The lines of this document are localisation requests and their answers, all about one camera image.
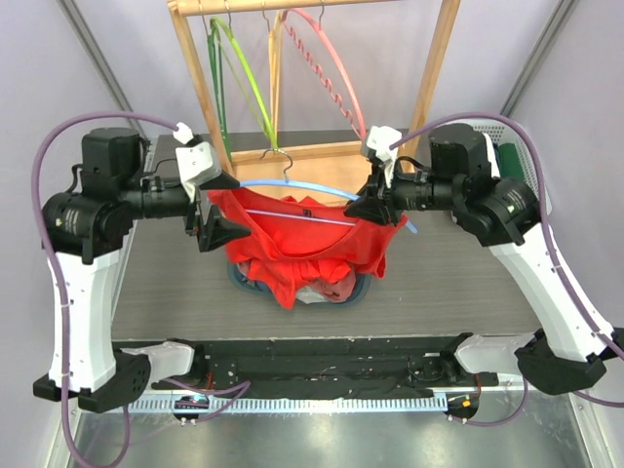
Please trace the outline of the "yellow hanger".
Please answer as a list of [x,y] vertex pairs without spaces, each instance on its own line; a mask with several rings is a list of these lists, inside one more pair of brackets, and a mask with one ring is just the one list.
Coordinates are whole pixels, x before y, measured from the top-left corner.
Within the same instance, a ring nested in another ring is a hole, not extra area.
[[283,18],[282,11],[278,11],[268,32],[270,119],[275,137],[279,131],[282,44]]

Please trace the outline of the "grey tank top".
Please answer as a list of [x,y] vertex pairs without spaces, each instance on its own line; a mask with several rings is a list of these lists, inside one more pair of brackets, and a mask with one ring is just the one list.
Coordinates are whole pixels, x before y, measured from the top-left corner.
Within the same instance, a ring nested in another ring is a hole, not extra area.
[[299,289],[295,297],[304,304],[323,303],[326,301],[326,298],[320,292],[310,287]]

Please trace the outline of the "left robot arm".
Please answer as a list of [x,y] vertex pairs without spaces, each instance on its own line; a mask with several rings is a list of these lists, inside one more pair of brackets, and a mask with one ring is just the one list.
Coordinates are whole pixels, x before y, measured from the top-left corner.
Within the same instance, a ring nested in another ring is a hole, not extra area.
[[74,184],[52,196],[42,216],[63,274],[55,283],[55,351],[50,369],[33,383],[34,396],[58,402],[66,378],[68,398],[82,410],[104,413],[127,406],[166,378],[200,387],[208,375],[204,348],[166,340],[139,348],[114,348],[113,293],[126,236],[141,219],[180,217],[202,253],[250,236],[217,206],[204,213],[205,190],[237,189],[210,144],[193,136],[175,152],[178,175],[144,169],[146,141],[129,128],[99,128],[82,138]]

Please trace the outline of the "lime green hanger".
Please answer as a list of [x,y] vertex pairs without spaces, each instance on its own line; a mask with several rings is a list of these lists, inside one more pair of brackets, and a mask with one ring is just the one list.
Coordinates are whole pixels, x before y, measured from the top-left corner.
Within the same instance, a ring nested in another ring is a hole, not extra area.
[[[269,111],[265,105],[262,93],[251,69],[250,63],[238,41],[234,35],[229,23],[221,18],[210,18],[204,22],[206,43],[210,29],[210,20],[216,20],[219,26],[221,50],[223,55],[223,81],[225,93],[224,65],[227,65],[232,73],[239,91],[245,98],[250,111],[252,112],[256,122],[258,123],[262,133],[266,137],[270,148],[278,147],[278,139],[274,134],[271,125]],[[225,109],[227,117],[227,106],[225,100]]]

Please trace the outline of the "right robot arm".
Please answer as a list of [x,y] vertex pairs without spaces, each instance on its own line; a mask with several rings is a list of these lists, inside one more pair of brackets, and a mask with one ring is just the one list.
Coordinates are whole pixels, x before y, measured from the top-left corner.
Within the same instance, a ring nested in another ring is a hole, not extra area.
[[371,174],[345,214],[396,225],[405,212],[450,212],[505,267],[540,328],[515,336],[469,334],[440,362],[445,381],[465,383],[480,372],[522,376],[548,395],[596,385],[605,361],[623,349],[623,336],[592,306],[546,223],[545,192],[503,177],[490,135],[466,122],[427,128],[430,166],[401,169],[400,132],[370,128],[362,147]]

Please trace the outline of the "dark green hanger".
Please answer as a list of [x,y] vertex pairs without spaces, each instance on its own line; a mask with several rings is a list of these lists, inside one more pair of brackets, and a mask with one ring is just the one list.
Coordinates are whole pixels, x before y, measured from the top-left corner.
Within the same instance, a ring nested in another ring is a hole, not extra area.
[[214,87],[214,98],[216,104],[216,113],[219,123],[220,133],[223,139],[225,152],[228,160],[231,160],[231,149],[229,141],[229,133],[227,128],[227,117],[225,109],[225,93],[223,81],[223,55],[221,50],[221,41],[219,26],[215,19],[210,20],[210,29],[207,38],[207,46],[209,53],[209,62]]

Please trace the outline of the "red tank top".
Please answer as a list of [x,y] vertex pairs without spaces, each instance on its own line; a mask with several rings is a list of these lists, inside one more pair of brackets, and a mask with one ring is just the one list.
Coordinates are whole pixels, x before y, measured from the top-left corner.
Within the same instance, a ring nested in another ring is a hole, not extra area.
[[384,277],[386,251],[408,222],[403,216],[398,226],[381,226],[311,197],[276,199],[249,188],[211,190],[208,198],[227,219],[252,231],[225,246],[229,262],[287,310],[301,288],[313,288],[326,302],[345,303],[360,279]]

